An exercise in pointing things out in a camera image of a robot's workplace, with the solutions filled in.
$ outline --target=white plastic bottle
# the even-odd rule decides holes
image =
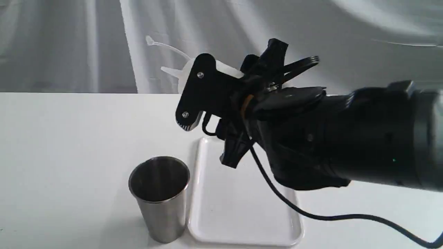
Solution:
[[[172,47],[172,46],[164,44],[164,43],[155,42],[152,39],[152,37],[148,36],[148,35],[146,36],[146,43],[148,44],[148,46],[155,45],[155,46],[161,46],[161,47],[168,48],[168,49],[178,53],[179,55],[183,56],[184,58],[186,58],[186,60],[188,60],[186,62],[186,65],[181,70],[169,68],[169,67],[165,67],[165,66],[160,68],[163,72],[179,79],[178,92],[181,94],[183,92],[183,89],[185,89],[186,81],[188,80],[189,73],[191,72],[195,58],[191,58],[190,56],[185,54],[183,51],[181,51],[175,47]],[[219,60],[215,61],[215,66],[218,71],[228,74],[228,75],[231,75],[232,77],[235,77],[235,78],[241,78],[244,75],[241,71],[239,71],[231,66],[228,66]]]

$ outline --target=cup rim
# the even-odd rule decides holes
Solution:
[[[173,160],[173,161],[178,162],[178,163],[181,164],[182,166],[184,166],[184,167],[186,168],[186,173],[187,173],[187,178],[188,178],[187,181],[186,181],[186,185],[183,187],[183,189],[182,189],[179,193],[177,193],[176,195],[172,196],[172,197],[169,198],[169,199],[165,199],[165,200],[161,200],[161,201],[155,201],[155,202],[153,202],[153,201],[143,200],[142,198],[139,198],[137,195],[135,195],[135,194],[134,194],[134,191],[132,190],[132,187],[131,187],[131,180],[132,180],[132,177],[134,176],[134,173],[137,171],[137,169],[140,168],[140,167],[142,166],[142,164],[148,163],[148,162],[151,161],[151,160],[158,160],[158,159],[169,159],[169,160]],[[130,176],[129,176],[128,187],[129,187],[129,191],[131,192],[132,196],[134,196],[134,198],[136,198],[137,200],[140,200],[140,201],[142,201],[142,202],[146,202],[146,203],[151,203],[151,204],[159,204],[159,203],[164,203],[164,202],[168,202],[168,201],[170,201],[170,200],[172,200],[172,199],[175,199],[177,196],[179,196],[180,194],[182,194],[182,193],[188,188],[189,182],[190,182],[190,171],[189,171],[189,167],[186,165],[186,163],[184,163],[182,160],[180,160],[180,159],[178,159],[178,158],[175,158],[175,157],[172,157],[172,156],[156,156],[156,157],[150,158],[150,159],[148,159],[148,160],[146,160],[146,161],[140,163],[139,165],[137,165],[137,167],[134,168],[134,170],[131,172],[131,174],[130,174]]]

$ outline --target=white tray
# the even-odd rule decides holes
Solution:
[[[303,237],[298,213],[266,184],[248,152],[237,169],[220,163],[224,142],[200,140],[188,228],[202,242],[291,246]],[[277,189],[297,203],[295,191],[278,184],[265,152],[254,146]]]

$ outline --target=robotic hand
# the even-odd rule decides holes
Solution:
[[[443,233],[426,242],[386,219],[367,214],[320,216],[301,210],[273,186],[252,147],[268,156],[275,179],[294,190],[345,187],[351,180],[443,191],[443,106],[438,91],[420,91],[412,81],[328,96],[325,87],[282,85],[315,66],[317,56],[288,65],[288,45],[271,39],[261,56],[246,56],[235,78],[217,70],[209,54],[199,55],[177,107],[186,131],[202,128],[225,141],[223,165],[236,168],[251,151],[276,195],[307,217],[334,221],[369,219],[388,225],[426,248],[443,245]],[[211,115],[220,117],[214,133]]]

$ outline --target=fabric backdrop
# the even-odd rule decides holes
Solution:
[[[0,0],[0,90],[176,93],[160,67],[185,59],[146,35],[237,68],[278,38],[287,63],[320,56],[289,84],[328,93],[443,82],[437,0]]]

